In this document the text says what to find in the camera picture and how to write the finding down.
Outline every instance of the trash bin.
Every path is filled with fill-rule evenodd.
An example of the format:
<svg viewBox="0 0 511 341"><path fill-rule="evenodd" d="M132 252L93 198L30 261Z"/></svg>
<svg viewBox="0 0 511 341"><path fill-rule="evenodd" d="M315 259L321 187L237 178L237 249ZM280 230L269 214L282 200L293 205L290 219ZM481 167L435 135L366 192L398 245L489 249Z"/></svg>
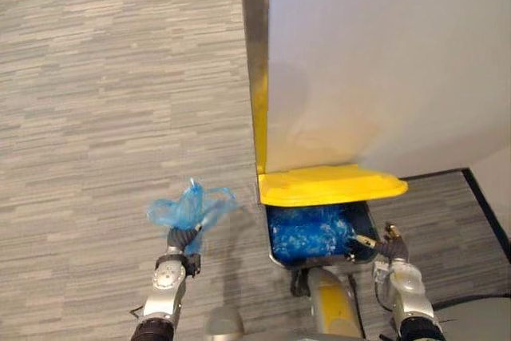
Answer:
<svg viewBox="0 0 511 341"><path fill-rule="evenodd" d="M270 258L287 269L371 262L374 250L343 242L347 231L378 239L366 201L406 190L405 181L357 165L259 175Z"/></svg>

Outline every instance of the white wall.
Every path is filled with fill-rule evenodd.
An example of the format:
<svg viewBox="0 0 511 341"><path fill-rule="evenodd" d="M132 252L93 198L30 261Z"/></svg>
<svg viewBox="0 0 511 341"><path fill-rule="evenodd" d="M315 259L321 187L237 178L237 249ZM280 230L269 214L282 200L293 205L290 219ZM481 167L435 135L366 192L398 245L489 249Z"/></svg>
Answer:
<svg viewBox="0 0 511 341"><path fill-rule="evenodd" d="M470 166L501 226L511 237L511 145Z"/></svg>
<svg viewBox="0 0 511 341"><path fill-rule="evenodd" d="M410 176L505 147L511 0L270 0L267 172Z"/></svg>

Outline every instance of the yellow lid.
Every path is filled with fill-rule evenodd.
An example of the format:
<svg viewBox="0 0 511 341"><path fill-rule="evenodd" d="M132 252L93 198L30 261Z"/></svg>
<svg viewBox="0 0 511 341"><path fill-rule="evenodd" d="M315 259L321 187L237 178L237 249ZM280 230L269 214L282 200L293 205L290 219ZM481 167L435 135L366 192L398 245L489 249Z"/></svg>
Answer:
<svg viewBox="0 0 511 341"><path fill-rule="evenodd" d="M259 175L261 202L279 207L304 207L382 199L401 195L408 184L387 173L356 164L293 169Z"/></svg>

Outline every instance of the blue plastic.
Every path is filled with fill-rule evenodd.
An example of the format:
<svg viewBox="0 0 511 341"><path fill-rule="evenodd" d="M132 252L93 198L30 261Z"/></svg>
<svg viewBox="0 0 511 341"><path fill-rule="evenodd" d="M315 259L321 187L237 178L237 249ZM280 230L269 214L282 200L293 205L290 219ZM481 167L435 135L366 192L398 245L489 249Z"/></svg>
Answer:
<svg viewBox="0 0 511 341"><path fill-rule="evenodd" d="M267 218L273 254L283 264L346 254L355 236L342 204L272 207Z"/></svg>
<svg viewBox="0 0 511 341"><path fill-rule="evenodd" d="M156 200L147 214L154 224L172 228L194 229L201 224L199 235L184 250L187 255L200 251L204 231L213 227L223 214L238 208L236 198L228 188L204 190L194 180L191 183L178 201Z"/></svg>

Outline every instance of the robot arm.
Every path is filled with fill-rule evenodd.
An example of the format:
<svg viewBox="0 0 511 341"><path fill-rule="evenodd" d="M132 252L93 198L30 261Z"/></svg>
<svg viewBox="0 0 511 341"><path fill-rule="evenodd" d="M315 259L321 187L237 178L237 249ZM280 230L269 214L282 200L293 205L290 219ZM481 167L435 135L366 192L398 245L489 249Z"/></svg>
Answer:
<svg viewBox="0 0 511 341"><path fill-rule="evenodd" d="M376 287L383 286L388 302L392 304L394 321L401 341L430 339L445 341L442 329L426 297L422 274L408 262L408 249L393 224L386 225L385 243L365 236L357 241L387 257L388 262L374 263Z"/></svg>
<svg viewBox="0 0 511 341"><path fill-rule="evenodd" d="M156 262L153 287L145 301L142 316L132 341L172 341L186 292L186 277L200 272L200 255L185 256L200 228L181 231L171 229L167 236L167 252Z"/></svg>

